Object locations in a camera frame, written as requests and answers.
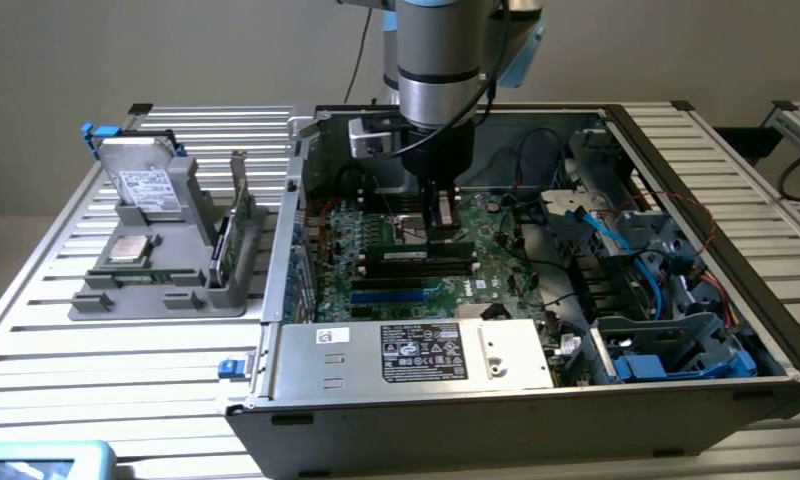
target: sticker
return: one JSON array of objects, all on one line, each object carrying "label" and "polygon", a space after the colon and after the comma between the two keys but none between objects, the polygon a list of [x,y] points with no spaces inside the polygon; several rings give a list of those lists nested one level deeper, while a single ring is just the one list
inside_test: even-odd
[{"label": "sticker", "polygon": [[581,346],[581,337],[567,333],[560,337],[560,353],[559,355],[572,355]]},{"label": "sticker", "polygon": [[317,329],[317,343],[346,342],[349,342],[349,327]]},{"label": "sticker", "polygon": [[388,252],[382,254],[382,260],[408,260],[410,258],[426,258],[426,252]]},{"label": "sticker", "polygon": [[458,323],[382,325],[380,329],[388,383],[468,379]]},{"label": "sticker", "polygon": [[146,213],[181,211],[165,170],[121,171],[118,176],[140,210]]}]

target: robotic arm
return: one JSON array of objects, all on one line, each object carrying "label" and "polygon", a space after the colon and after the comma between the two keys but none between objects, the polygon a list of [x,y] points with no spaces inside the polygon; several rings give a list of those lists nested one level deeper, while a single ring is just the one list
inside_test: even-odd
[{"label": "robotic arm", "polygon": [[386,82],[396,81],[400,101],[398,116],[377,114],[350,122],[353,156],[400,157],[405,170],[417,178],[428,240],[444,241],[460,228],[454,180],[472,163],[477,102],[486,92],[488,101],[493,100],[497,78],[505,77],[507,71],[512,70],[513,86],[519,83],[515,70],[527,69],[541,39],[540,2],[348,3],[388,10],[386,24],[397,27],[396,33],[386,29],[386,48],[396,49],[385,52],[386,60],[393,53],[396,70],[386,61],[385,78]]}]

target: blue cable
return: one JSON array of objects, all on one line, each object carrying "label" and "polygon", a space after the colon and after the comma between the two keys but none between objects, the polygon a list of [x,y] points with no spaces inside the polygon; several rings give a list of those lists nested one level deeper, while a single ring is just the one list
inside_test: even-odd
[{"label": "blue cable", "polygon": [[[599,220],[592,218],[589,216],[589,214],[584,214],[584,217],[581,218],[581,220],[584,222],[587,222],[587,224],[592,228],[595,228],[596,231],[601,235],[608,237],[615,242],[619,242],[620,245],[623,246],[623,249],[625,250],[625,253],[628,253],[628,255],[635,254],[633,250],[631,249],[631,245],[628,245],[628,240],[625,240],[621,235],[619,235],[617,233],[613,233],[611,230],[608,230],[607,227],[601,224],[601,222],[599,222]],[[640,257],[636,257],[636,256],[635,256],[635,265],[637,267],[637,270],[645,277],[645,279],[649,281],[649,286],[652,287],[652,294],[655,295],[655,320],[660,320],[661,307],[664,306],[664,300],[661,298],[661,289],[657,287],[657,282],[655,281],[655,277],[652,276],[652,272],[649,271],[649,268],[645,266],[645,263],[643,263],[643,260],[640,260]]]}]

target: warning label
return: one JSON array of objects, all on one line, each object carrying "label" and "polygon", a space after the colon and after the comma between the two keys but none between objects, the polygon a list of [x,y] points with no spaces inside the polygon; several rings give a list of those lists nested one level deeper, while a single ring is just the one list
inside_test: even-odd
[{"label": "warning label", "polygon": [[181,204],[165,170],[121,171],[121,184],[145,213],[180,212]]},{"label": "warning label", "polygon": [[388,383],[468,379],[458,323],[382,325],[381,340]]}]

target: workbench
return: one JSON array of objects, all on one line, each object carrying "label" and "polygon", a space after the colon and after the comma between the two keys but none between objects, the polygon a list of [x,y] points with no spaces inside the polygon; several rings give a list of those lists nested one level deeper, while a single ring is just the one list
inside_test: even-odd
[{"label": "workbench", "polygon": [[[800,323],[799,213],[776,201],[696,112],[669,103],[624,107]],[[250,191],[272,210],[284,188],[292,112],[154,107],[138,127],[174,130],[214,196],[232,192],[230,151],[248,150]],[[105,440],[124,479],[262,478],[218,415],[222,399],[245,395],[248,385],[220,384],[217,366],[256,347],[265,276],[252,282],[241,318],[68,319],[69,299],[116,227],[116,200],[94,164],[0,300],[0,440]],[[262,272],[273,225],[270,216]],[[800,415],[753,424],[699,457],[414,477],[800,479]]]}]

